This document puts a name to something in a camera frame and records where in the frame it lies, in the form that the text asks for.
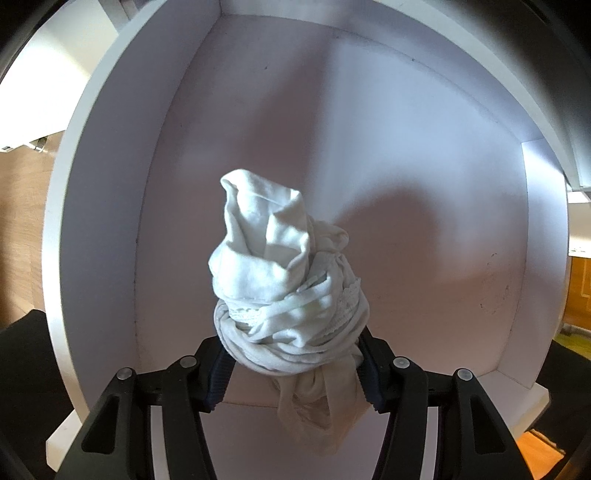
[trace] circular screw head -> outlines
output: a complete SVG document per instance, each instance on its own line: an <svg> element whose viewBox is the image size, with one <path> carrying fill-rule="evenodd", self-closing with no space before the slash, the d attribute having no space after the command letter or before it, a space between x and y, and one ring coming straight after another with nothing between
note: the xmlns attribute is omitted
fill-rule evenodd
<svg viewBox="0 0 591 480"><path fill-rule="evenodd" d="M129 367L122 368L117 372L117 378L119 380L127 380L131 375L133 375L134 371Z"/></svg>
<svg viewBox="0 0 591 480"><path fill-rule="evenodd" d="M465 380L465 381L472 380L472 377L474 377L474 375L472 375L472 372L470 372L466 368L459 369L457 371L457 376L458 376L458 378L461 378L462 380Z"/></svg>
<svg viewBox="0 0 591 480"><path fill-rule="evenodd" d="M410 361L406 357L398 356L394 359L394 366L397 368L408 368L410 367Z"/></svg>
<svg viewBox="0 0 591 480"><path fill-rule="evenodd" d="M193 355L187 355L181 358L181 367L191 368L197 365L197 359Z"/></svg>

